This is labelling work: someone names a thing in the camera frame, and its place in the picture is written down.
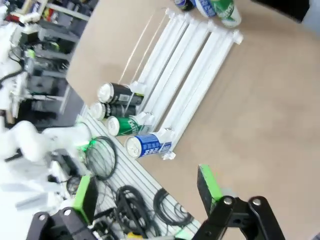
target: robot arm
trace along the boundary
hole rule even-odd
[[[90,139],[91,135],[85,124],[47,128],[38,133],[31,122],[21,121],[10,130],[0,132],[0,159],[8,159],[20,149],[27,160],[39,162],[48,152],[57,149],[73,150]]]
[[[0,6],[0,25],[3,24],[4,19],[7,16],[7,10],[8,10],[7,6],[5,6],[5,5],[4,6]]]

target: metal grate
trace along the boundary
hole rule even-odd
[[[108,183],[115,189],[124,186],[131,185],[140,191],[142,194],[147,208],[152,211],[153,210],[153,198],[156,192],[161,188],[161,185],[133,158],[130,158],[126,154],[125,148],[122,144],[115,138],[108,134],[107,129],[103,125],[102,122],[95,120],[88,112],[88,108],[84,107],[82,111],[81,120],[86,123],[93,135],[93,137],[97,136],[107,136],[109,137],[116,145],[117,154],[118,154],[118,164],[116,167],[116,171],[114,175],[108,180]],[[98,161],[109,161],[107,158],[110,155],[106,155],[106,159],[102,159],[101,155],[98,154],[95,156],[95,160]],[[105,191],[105,186],[100,186],[100,192]],[[106,210],[108,208],[114,207],[114,201],[112,199],[112,193],[107,192],[107,196],[100,198],[99,205],[102,210]],[[175,215],[175,205],[177,201],[172,197],[168,196],[164,201],[164,207],[166,210],[172,215]],[[164,235],[168,232],[171,235],[179,232],[181,230],[180,227],[176,226],[168,226],[162,221],[160,221],[157,217],[155,218],[156,223],[158,224],[161,233]],[[193,220],[188,226],[186,226],[183,230],[189,234],[191,237],[200,227],[200,223],[197,220]]]

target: brown table surface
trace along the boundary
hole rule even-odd
[[[287,239],[311,239],[320,232],[320,40],[266,7],[236,4],[244,40],[229,53],[175,148],[176,158],[139,162],[199,221],[206,214],[197,165],[204,163],[243,200],[265,196]],[[100,85],[118,82],[159,7],[174,8],[169,0],[99,2],[67,75],[87,104],[97,99]],[[132,59],[124,82],[139,60]],[[238,236],[228,231],[225,239]]]

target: green can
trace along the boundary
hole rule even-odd
[[[210,0],[221,22],[229,28],[234,28],[241,23],[241,16],[234,0]]]
[[[126,136],[139,134],[143,125],[140,125],[134,116],[115,117],[106,120],[106,128],[111,136]]]

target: blue label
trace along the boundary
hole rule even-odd
[[[31,8],[30,8],[30,13],[37,13],[39,10],[41,3],[36,1],[34,4],[32,4]]]
[[[198,1],[208,17],[213,17],[216,15],[216,12],[209,0],[198,0]]]
[[[10,5],[9,0],[3,0],[2,3],[3,3],[4,5],[6,5],[6,6],[9,6],[9,5]]]
[[[175,5],[179,8],[184,7],[186,5],[186,0],[174,0]]]
[[[193,4],[193,6],[197,6],[197,4],[196,4],[196,0],[190,0],[190,2]]]
[[[135,137],[141,144],[141,154],[139,157],[150,154],[166,153],[170,150],[172,145],[171,142],[159,142],[158,138],[154,134],[138,135]]]

